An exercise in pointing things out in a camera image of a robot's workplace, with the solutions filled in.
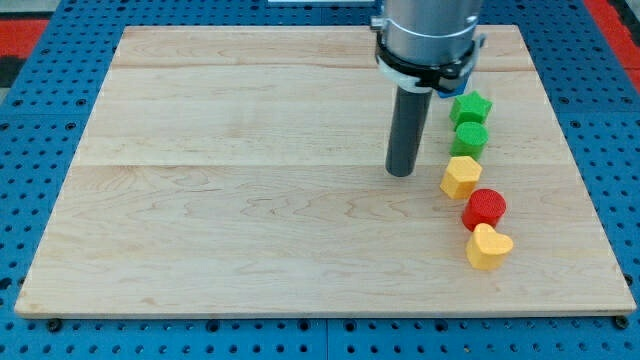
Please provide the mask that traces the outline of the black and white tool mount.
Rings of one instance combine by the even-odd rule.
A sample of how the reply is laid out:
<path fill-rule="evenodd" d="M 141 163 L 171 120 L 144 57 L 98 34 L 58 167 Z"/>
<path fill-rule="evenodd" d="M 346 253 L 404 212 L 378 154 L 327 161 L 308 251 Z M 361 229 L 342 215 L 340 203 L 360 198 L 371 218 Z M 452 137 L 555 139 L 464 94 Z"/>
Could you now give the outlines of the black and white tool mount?
<path fill-rule="evenodd" d="M 376 62 L 380 71 L 412 93 L 436 90 L 442 79 L 470 77 L 485 36 L 474 34 L 476 16 L 377 16 Z"/>

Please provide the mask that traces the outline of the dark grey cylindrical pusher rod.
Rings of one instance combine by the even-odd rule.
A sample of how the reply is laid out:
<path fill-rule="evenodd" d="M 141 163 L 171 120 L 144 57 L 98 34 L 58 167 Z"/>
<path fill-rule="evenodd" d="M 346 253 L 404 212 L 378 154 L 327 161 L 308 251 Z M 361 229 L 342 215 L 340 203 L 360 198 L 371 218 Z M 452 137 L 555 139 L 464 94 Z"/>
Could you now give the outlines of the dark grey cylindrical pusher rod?
<path fill-rule="evenodd" d="M 395 177 L 412 174 L 432 92 L 412 93 L 397 88 L 385 167 Z"/>

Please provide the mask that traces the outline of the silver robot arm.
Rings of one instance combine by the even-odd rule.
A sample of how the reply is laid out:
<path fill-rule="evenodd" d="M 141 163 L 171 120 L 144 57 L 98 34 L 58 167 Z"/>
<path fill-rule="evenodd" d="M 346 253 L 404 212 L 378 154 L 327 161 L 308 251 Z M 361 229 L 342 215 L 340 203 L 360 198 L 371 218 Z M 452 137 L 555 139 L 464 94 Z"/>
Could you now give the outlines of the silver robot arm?
<path fill-rule="evenodd" d="M 396 85 L 385 167 L 412 174 L 432 94 L 464 89 L 485 36 L 475 33 L 481 0 L 386 0 L 371 18 L 375 60 Z"/>

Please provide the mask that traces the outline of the blue block behind arm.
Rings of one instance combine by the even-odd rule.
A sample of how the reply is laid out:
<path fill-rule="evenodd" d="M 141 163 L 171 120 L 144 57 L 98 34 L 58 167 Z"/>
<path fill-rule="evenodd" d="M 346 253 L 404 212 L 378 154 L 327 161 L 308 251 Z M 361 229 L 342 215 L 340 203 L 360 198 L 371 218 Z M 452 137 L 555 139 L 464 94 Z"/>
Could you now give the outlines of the blue block behind arm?
<path fill-rule="evenodd" d="M 460 77 L 457 79 L 442 79 L 441 85 L 437 89 L 440 98 L 451 98 L 462 95 L 467 88 L 469 77 Z"/>

